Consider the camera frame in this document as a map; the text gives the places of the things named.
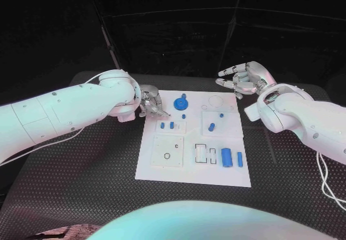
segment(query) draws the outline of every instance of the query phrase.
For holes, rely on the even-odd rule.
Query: white cable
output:
[[[323,169],[321,169],[321,165],[320,165],[320,160],[321,160],[323,165],[324,165],[324,171],[325,171],[324,175],[323,175]],[[333,193],[333,191],[331,191],[331,189],[330,189],[330,186],[328,186],[328,184],[327,184],[328,168],[327,168],[327,164],[325,164],[325,162],[324,162],[323,155],[321,155],[318,152],[315,152],[315,161],[317,161],[318,173],[320,173],[320,177],[321,177],[321,191],[323,191],[323,194],[336,201],[336,203],[337,203],[337,205],[340,206],[340,208],[346,211],[346,208],[344,208],[344,206],[341,205],[341,203],[346,203],[346,200],[341,200],[341,199],[338,199],[338,198],[336,197],[336,195],[334,195],[334,193]]]
[[[86,83],[88,83],[93,78],[96,78],[99,75],[102,75],[103,73],[108,73],[108,72],[111,72],[111,71],[114,71],[114,70],[108,70],[108,71],[103,71],[103,72],[101,72],[99,74],[96,74],[83,84],[86,84]],[[63,139],[63,140],[60,140],[60,141],[52,142],[52,143],[49,143],[49,144],[46,144],[46,145],[34,148],[31,151],[26,152],[24,154],[21,154],[20,156],[14,157],[14,158],[10,159],[8,161],[0,163],[0,167],[1,167],[4,164],[8,164],[10,162],[13,162],[15,159],[21,158],[24,155],[27,155],[27,154],[30,154],[31,152],[34,152],[36,150],[39,150],[39,149],[41,149],[41,148],[53,145],[53,144],[59,144],[59,143],[70,140],[73,137],[77,136],[77,134],[82,132],[83,129],[85,129],[85,128],[82,128],[80,131],[79,131],[72,137],[69,137],[69,138],[66,138],[66,139]]]
[[[83,129],[85,129],[85,128],[82,128],[80,131],[79,131],[72,137],[69,137],[69,138],[66,138],[66,139],[63,139],[63,140],[60,140],[60,141],[52,142],[52,143],[49,143],[49,144],[46,144],[46,145],[34,148],[31,151],[26,152],[24,154],[21,154],[21,155],[17,156],[17,157],[14,157],[11,160],[3,162],[3,163],[0,164],[0,167],[1,167],[4,164],[7,164],[7,163],[10,163],[11,161],[14,161],[15,159],[21,158],[24,155],[27,155],[27,154],[30,154],[31,152],[34,152],[36,150],[41,149],[43,147],[47,147],[47,146],[50,146],[50,145],[53,145],[53,144],[59,144],[59,143],[70,140],[73,137],[77,136],[77,134],[82,132]]]

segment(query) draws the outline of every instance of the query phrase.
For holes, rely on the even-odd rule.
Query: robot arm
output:
[[[235,76],[232,81],[219,78],[216,83],[237,94],[258,94],[256,102],[245,108],[249,120],[261,119],[274,133],[291,130],[304,145],[346,164],[346,108],[314,101],[295,86],[276,84],[265,67],[253,61],[220,71],[219,76],[232,73],[242,73],[243,77]]]
[[[96,123],[106,115],[119,122],[134,120],[138,106],[141,117],[147,112],[168,116],[158,89],[150,85],[141,88],[125,71],[106,71],[98,80],[99,85],[79,84],[0,106],[0,163],[26,148]]]

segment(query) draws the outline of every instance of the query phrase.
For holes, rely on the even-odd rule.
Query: table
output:
[[[77,73],[70,85],[83,83],[95,74]],[[131,76],[139,84],[161,90],[229,91],[210,78]],[[297,86],[315,100],[328,100],[318,86]],[[103,225],[132,210],[176,200],[242,205],[346,239],[346,212],[321,193],[315,152],[289,131],[272,133],[261,121],[248,120],[242,109],[255,101],[255,95],[237,101],[250,188],[135,180],[144,118],[119,123],[108,116],[76,138],[30,154],[1,207],[0,239],[21,239],[75,224]],[[330,159],[325,164],[327,183],[344,199],[346,166]]]

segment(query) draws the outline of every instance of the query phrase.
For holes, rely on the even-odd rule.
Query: peg board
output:
[[[186,110],[176,110],[173,102],[181,94],[186,94],[188,106]],[[145,117],[134,178],[250,187],[235,94],[160,90],[160,97],[170,117]],[[207,129],[210,123],[214,123],[213,131]],[[206,163],[196,162],[196,144],[206,145]],[[232,167],[222,165],[222,148],[230,149]],[[216,164],[210,163],[210,149],[216,152]],[[237,152],[242,153],[242,167],[237,166]]]

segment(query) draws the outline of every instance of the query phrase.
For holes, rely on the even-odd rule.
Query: robotic hand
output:
[[[346,108],[314,101],[302,89],[276,84],[271,73],[255,61],[220,71],[222,77],[233,74],[232,81],[222,78],[216,83],[242,94],[258,94],[256,102],[245,108],[250,121],[261,119],[265,127],[278,133],[291,130],[304,145],[324,156],[346,164]]]
[[[88,83],[98,77],[99,84]],[[139,117],[167,117],[158,89],[138,85],[122,70],[109,70],[86,83],[0,106],[0,163],[17,152],[46,140],[101,121],[106,115],[119,122]]]

